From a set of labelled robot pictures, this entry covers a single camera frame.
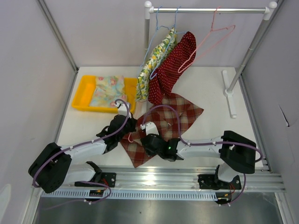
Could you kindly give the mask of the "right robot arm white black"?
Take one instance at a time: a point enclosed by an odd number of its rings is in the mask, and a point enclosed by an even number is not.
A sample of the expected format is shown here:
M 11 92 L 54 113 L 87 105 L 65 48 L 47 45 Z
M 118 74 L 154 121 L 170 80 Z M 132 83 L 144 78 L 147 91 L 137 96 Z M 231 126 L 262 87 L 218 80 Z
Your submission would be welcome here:
M 158 155 L 167 161 L 193 157 L 219 158 L 223 161 L 215 171 L 215 181 L 232 182 L 238 174 L 253 174 L 256 163 L 256 143 L 233 132 L 225 131 L 209 142 L 202 140 L 164 140 L 161 135 L 150 133 L 141 139 L 149 156 Z

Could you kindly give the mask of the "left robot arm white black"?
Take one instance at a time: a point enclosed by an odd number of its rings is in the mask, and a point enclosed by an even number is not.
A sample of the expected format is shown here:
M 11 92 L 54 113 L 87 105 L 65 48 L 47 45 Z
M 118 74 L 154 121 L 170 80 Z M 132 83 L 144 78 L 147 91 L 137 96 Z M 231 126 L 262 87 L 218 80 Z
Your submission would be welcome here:
M 112 151 L 125 135 L 136 131 L 136 124 L 132 115 L 116 115 L 95 140 L 68 147 L 49 143 L 28 169 L 33 186 L 52 193 L 67 184 L 85 187 L 100 182 L 101 169 L 91 157 Z

